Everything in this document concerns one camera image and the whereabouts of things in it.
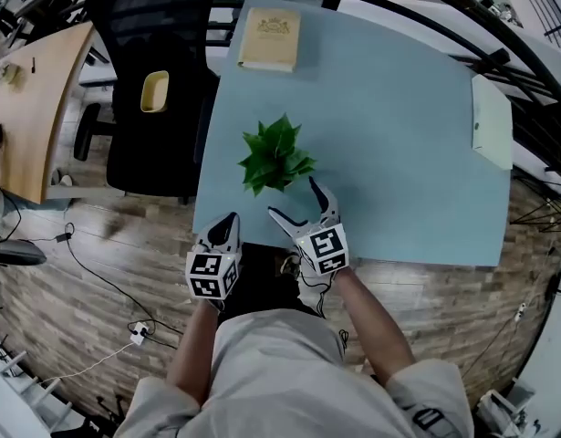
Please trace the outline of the yellow plastic tray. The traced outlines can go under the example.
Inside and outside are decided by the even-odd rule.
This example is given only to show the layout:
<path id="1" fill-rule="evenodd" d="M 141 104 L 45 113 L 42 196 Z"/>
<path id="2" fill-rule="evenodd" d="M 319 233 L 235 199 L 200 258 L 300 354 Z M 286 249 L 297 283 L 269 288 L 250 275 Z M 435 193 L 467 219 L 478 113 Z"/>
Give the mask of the yellow plastic tray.
<path id="1" fill-rule="evenodd" d="M 167 109 L 170 76 L 166 70 L 150 73 L 143 82 L 140 110 L 143 113 L 159 113 Z"/>

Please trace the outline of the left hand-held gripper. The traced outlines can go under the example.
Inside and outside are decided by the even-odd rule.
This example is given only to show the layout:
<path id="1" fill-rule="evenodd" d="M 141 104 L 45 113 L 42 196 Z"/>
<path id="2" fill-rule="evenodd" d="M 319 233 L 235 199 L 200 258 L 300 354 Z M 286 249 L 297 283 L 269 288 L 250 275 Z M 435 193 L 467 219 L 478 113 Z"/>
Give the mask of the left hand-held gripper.
<path id="1" fill-rule="evenodd" d="M 240 218 L 237 213 L 223 214 L 197 235 L 186 256 L 185 279 L 195 298 L 225 300 L 240 276 L 242 252 L 224 252 L 208 247 L 237 249 L 240 244 Z"/>

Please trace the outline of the person's left forearm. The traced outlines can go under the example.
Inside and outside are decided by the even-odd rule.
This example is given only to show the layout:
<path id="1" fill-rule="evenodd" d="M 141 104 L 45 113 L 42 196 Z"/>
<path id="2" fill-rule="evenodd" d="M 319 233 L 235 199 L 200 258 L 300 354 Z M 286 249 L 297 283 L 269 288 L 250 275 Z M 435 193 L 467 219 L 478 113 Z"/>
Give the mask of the person's left forearm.
<path id="1" fill-rule="evenodd" d="M 206 402 L 211 388 L 218 314 L 208 301 L 199 302 L 167 371 L 166 382 L 193 397 L 199 405 Z"/>

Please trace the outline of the person's shoe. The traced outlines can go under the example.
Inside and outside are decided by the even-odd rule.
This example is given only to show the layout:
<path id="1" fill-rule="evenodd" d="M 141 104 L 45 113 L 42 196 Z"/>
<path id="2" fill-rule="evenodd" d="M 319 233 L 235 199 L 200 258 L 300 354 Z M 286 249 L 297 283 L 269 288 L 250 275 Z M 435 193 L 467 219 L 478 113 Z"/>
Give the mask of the person's shoe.
<path id="1" fill-rule="evenodd" d="M 301 257 L 299 254 L 289 254 L 280 267 L 281 275 L 289 275 L 297 279 L 301 272 Z"/>

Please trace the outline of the white flat box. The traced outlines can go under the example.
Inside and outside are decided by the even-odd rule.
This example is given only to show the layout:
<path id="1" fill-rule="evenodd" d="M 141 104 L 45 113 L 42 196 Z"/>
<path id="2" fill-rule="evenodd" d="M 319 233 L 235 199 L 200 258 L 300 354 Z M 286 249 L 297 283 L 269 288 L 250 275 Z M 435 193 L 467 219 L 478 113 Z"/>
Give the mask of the white flat box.
<path id="1" fill-rule="evenodd" d="M 472 79 L 472 147 L 499 169 L 513 169 L 513 118 L 510 100 L 479 74 Z"/>

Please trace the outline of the green plant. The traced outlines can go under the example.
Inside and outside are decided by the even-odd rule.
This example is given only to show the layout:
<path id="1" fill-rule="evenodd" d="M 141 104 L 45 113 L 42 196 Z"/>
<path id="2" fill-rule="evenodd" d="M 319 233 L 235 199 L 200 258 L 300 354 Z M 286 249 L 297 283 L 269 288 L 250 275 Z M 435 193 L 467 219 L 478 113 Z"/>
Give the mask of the green plant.
<path id="1" fill-rule="evenodd" d="M 244 168 L 243 186 L 258 196 L 265 188 L 283 193 L 299 177 L 315 170 L 316 160 L 299 149 L 301 125 L 294 126 L 286 114 L 275 122 L 258 122 L 257 133 L 244 132 L 249 155 L 239 162 Z"/>

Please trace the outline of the light wooden desk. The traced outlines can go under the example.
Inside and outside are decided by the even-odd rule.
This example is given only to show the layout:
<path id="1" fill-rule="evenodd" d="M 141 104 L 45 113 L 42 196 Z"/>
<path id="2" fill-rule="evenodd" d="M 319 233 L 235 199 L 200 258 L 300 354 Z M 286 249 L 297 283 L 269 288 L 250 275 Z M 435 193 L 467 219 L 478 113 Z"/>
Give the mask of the light wooden desk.
<path id="1" fill-rule="evenodd" d="M 83 23 L 46 36 L 3 58 L 19 67 L 0 82 L 0 186 L 33 203 L 46 199 L 59 129 L 92 44 L 94 26 Z"/>

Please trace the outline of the person's black trousers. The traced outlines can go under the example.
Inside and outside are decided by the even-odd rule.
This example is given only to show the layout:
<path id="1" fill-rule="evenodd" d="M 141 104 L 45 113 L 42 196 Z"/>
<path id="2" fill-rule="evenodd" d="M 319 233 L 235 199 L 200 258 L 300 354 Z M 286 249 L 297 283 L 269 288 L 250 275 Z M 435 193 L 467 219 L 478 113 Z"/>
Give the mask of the person's black trousers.
<path id="1" fill-rule="evenodd" d="M 245 314 L 275 309 L 292 309 L 319 318 L 301 300 L 297 279 L 280 274 L 285 258 L 299 254 L 297 251 L 256 244 L 243 244 L 242 250 L 240 276 L 223 303 L 218 325 Z"/>

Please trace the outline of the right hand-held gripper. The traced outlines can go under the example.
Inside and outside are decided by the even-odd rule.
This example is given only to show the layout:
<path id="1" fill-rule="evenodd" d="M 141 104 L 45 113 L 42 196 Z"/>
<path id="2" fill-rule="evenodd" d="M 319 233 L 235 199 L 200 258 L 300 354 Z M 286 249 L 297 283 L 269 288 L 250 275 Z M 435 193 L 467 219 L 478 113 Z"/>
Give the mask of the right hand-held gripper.
<path id="1" fill-rule="evenodd" d="M 296 246 L 314 272 L 318 276 L 327 276 L 348 266 L 348 243 L 336 196 L 312 176 L 308 180 L 320 206 L 322 223 L 296 222 L 272 206 L 268 207 L 268 213 L 287 235 L 295 235 Z"/>

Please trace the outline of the person's grey shirt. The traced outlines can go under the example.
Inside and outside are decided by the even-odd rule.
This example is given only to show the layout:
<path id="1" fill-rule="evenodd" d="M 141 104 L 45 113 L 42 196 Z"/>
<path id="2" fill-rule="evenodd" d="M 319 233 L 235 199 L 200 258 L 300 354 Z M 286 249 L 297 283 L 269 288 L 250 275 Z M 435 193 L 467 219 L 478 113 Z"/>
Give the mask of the person's grey shirt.
<path id="1" fill-rule="evenodd" d="M 142 379 L 115 438 L 473 438 L 458 368 L 422 360 L 380 385 L 347 370 L 338 335 L 277 309 L 225 321 L 207 401 Z"/>

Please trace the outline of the beige book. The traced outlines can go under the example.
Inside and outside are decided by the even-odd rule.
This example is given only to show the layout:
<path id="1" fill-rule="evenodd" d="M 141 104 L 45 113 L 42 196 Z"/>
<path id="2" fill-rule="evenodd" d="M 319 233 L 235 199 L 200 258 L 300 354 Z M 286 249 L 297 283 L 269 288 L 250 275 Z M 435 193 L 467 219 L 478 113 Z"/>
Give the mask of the beige book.
<path id="1" fill-rule="evenodd" d="M 292 73 L 301 15 L 284 8 L 252 7 L 247 13 L 237 64 L 242 68 Z"/>

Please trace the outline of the person's right forearm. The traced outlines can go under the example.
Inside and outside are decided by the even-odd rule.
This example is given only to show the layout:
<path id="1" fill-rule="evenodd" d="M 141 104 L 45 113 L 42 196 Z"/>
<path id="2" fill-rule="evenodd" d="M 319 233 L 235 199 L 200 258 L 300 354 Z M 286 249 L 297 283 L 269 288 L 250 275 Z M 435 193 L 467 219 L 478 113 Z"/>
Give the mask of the person's right forearm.
<path id="1" fill-rule="evenodd" d="M 334 284 L 377 381 L 385 387 L 397 372 L 416 362 L 410 344 L 390 313 L 350 267 L 337 271 Z"/>

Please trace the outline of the black office chair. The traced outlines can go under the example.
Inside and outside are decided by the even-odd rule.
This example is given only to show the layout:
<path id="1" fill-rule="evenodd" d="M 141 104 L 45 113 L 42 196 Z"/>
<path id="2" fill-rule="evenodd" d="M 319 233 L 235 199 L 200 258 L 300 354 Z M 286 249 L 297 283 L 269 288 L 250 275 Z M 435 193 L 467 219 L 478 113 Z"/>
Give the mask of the black office chair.
<path id="1" fill-rule="evenodd" d="M 127 193 L 173 197 L 197 192 L 218 76 L 205 43 L 213 0 L 86 0 L 116 73 L 107 182 Z M 169 73 L 167 109 L 143 113 L 152 72 Z"/>

